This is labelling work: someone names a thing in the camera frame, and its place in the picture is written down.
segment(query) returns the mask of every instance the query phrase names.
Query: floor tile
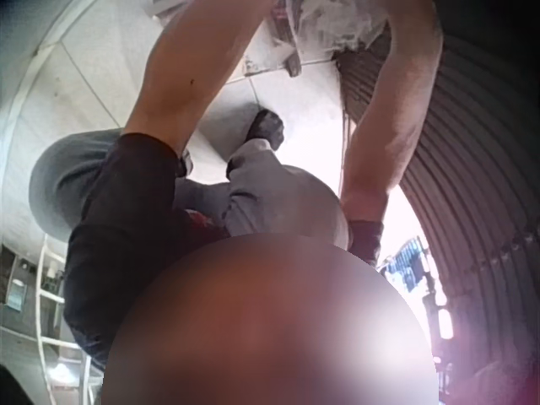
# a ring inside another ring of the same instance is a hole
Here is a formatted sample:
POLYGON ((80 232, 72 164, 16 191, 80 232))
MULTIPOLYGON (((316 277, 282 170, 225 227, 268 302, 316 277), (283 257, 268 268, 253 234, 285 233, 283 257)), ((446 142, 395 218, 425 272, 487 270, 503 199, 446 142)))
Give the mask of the floor tile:
POLYGON ((161 26, 145 0, 97 0, 63 38, 69 55, 120 126, 143 82, 161 26))
POLYGON ((190 178, 207 184, 225 181, 226 162, 242 145, 257 112, 248 79, 226 84, 188 144, 195 166, 190 178))
POLYGON ((343 114, 338 73, 332 63, 305 66, 297 78, 285 71, 250 78, 261 106, 285 124, 278 151, 286 165, 309 171, 338 191, 343 145, 343 114))
POLYGON ((57 47, 41 69, 13 134, 3 185, 7 246, 33 258, 41 250, 43 233, 28 206, 30 174, 41 153, 71 133, 115 126, 67 53, 57 47))

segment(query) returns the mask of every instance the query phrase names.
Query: ladder rung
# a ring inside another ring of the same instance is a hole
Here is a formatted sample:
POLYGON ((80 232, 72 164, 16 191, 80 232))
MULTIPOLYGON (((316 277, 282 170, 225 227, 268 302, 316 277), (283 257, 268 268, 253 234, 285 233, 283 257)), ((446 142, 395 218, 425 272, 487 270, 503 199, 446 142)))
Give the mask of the ladder rung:
POLYGON ((66 264, 66 259, 64 257, 60 256, 59 254, 55 253, 51 249, 49 249, 49 246, 45 246, 45 252, 50 258, 56 260, 57 262, 60 262, 62 264, 66 264))
POLYGON ((61 348, 74 348, 80 350, 80 346, 73 342, 65 342, 63 340, 53 339, 52 337, 42 336, 41 341, 43 343, 51 344, 53 346, 59 346, 61 348))
POLYGON ((50 293, 44 289, 40 289, 40 295, 42 297, 48 298, 49 300, 56 301, 58 304, 64 304, 66 300, 56 294, 50 293))

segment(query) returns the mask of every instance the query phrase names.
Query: gray pants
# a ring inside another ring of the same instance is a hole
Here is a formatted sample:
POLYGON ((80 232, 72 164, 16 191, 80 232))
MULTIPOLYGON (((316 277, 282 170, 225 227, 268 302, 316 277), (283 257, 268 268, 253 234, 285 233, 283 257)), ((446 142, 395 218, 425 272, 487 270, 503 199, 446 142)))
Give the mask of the gray pants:
MULTIPOLYGON (((38 159, 30 179, 30 209, 48 235, 68 240, 120 133, 114 129, 71 135, 38 159)), ((177 178, 175 208, 203 213, 231 236, 295 233, 348 248, 348 224, 338 197, 306 171, 281 165, 268 141, 244 143, 227 171, 229 182, 215 185, 177 178)))

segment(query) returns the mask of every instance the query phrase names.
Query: shirt sleeve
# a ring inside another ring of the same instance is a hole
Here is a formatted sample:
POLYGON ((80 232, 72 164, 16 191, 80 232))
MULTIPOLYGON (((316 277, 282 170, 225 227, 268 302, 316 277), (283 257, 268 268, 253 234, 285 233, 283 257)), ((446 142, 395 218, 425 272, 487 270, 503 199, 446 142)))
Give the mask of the shirt sleeve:
POLYGON ((381 251, 381 237, 384 229, 382 222, 351 221, 348 226, 353 240, 348 251, 375 267, 381 251))
POLYGON ((177 157, 155 138, 122 136, 107 155, 73 230, 64 286, 67 324, 78 344, 105 366, 118 327, 166 266, 177 220, 177 157))

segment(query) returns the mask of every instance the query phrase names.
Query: shoe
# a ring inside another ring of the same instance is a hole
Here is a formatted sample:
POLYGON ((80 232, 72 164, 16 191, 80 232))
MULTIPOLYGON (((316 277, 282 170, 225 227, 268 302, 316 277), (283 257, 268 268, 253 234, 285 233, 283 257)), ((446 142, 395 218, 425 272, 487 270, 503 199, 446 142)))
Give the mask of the shoe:
POLYGON ((178 172, 176 177, 188 177, 193 171, 193 160, 189 150, 184 149, 182 157, 178 159, 178 172))
POLYGON ((275 112, 259 111, 247 132, 246 142, 252 139, 266 139, 275 152, 285 140, 284 122, 275 112))

